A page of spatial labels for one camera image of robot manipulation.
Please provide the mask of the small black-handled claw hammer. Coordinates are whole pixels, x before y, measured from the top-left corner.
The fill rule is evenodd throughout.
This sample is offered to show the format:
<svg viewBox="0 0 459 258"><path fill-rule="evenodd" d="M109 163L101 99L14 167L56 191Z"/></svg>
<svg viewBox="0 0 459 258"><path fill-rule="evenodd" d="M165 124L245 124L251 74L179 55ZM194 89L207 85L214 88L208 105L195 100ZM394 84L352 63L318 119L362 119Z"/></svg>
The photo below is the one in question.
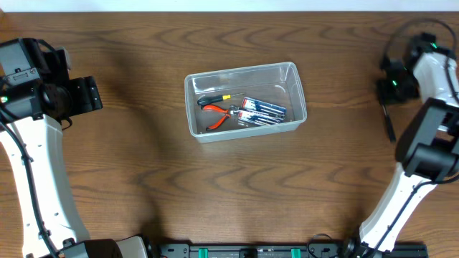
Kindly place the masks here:
<svg viewBox="0 0 459 258"><path fill-rule="evenodd" d="M384 113L384 121L385 121L386 129L387 129L387 135L388 135L389 141L391 143L395 143L396 142L396 136L395 136L394 128L393 128L392 121L390 119L389 113L388 113L387 108L386 108L386 106L384 104L381 104L381 107L382 107L382 110L383 110L383 113Z"/></svg>

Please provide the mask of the black yellow screwdriver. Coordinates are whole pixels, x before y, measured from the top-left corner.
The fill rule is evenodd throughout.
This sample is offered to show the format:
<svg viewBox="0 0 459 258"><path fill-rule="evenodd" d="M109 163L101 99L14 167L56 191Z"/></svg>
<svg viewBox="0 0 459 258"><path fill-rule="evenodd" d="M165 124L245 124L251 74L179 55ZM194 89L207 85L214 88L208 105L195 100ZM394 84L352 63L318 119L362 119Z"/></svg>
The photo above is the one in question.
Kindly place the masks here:
<svg viewBox="0 0 459 258"><path fill-rule="evenodd" d="M205 105L211 105L216 102L221 102L224 100L229 100L232 97L236 97L238 95L244 95L243 92L236 93L236 94L228 94L228 95L215 95L215 96L204 96L201 97L197 100L197 105L199 106L205 106Z"/></svg>

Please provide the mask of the clear plastic storage container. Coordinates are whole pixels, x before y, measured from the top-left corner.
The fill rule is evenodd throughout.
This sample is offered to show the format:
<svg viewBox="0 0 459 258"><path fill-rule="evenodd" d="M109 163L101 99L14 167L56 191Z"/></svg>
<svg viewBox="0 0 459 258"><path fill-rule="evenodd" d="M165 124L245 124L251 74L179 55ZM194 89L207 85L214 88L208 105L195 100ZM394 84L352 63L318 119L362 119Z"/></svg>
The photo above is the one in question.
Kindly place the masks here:
<svg viewBox="0 0 459 258"><path fill-rule="evenodd" d="M189 130L200 143L291 131L307 119L292 62L187 75L184 91Z"/></svg>

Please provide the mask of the blue precision screwdriver set case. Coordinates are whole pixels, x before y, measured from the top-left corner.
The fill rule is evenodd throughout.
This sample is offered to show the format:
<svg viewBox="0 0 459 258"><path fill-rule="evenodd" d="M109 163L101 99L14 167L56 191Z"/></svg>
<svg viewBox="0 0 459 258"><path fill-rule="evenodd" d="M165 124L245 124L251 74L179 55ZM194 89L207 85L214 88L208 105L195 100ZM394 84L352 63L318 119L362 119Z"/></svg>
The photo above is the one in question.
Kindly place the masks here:
<svg viewBox="0 0 459 258"><path fill-rule="evenodd" d="M286 108L251 97L244 97L238 118L254 125L277 125L285 119Z"/></svg>

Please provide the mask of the red-handled small pliers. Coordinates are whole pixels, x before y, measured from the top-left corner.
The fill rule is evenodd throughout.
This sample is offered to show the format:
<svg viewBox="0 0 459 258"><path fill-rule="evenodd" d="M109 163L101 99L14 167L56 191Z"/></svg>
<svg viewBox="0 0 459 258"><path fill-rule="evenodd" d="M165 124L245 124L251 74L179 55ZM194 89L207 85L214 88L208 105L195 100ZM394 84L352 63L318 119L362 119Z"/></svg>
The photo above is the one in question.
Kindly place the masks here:
<svg viewBox="0 0 459 258"><path fill-rule="evenodd" d="M218 129L226 120L237 116L239 108L235 105L230 105L228 108L223 108L218 105L204 105L201 109L206 113L214 113L214 123L206 127L206 131Z"/></svg>

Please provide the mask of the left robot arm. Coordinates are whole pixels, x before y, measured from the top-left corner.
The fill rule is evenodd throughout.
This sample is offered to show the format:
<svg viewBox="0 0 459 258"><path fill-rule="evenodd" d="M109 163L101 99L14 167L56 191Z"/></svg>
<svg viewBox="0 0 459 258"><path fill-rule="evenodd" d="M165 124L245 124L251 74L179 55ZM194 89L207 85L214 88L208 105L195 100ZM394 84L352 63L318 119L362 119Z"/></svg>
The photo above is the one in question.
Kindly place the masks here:
<svg viewBox="0 0 459 258"><path fill-rule="evenodd" d="M33 38L2 43L1 67L1 144L19 197L23 256L120 257L114 240L90 238L63 158L63 122L103 107L94 77L70 78L66 49Z"/></svg>

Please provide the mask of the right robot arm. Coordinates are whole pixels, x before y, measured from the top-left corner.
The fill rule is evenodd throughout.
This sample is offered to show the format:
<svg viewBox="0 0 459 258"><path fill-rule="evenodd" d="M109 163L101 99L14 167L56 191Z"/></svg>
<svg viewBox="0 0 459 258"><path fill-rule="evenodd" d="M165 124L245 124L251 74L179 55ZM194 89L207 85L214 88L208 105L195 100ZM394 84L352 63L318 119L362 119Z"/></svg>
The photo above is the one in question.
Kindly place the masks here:
<svg viewBox="0 0 459 258"><path fill-rule="evenodd" d="M452 49L435 35L413 36L402 60L384 55L386 77L377 81L382 108L419 98L422 107L397 138L386 115L389 139L397 144L394 176L350 249L355 257L392 255L397 235L421 200L436 186L458 179L458 65Z"/></svg>

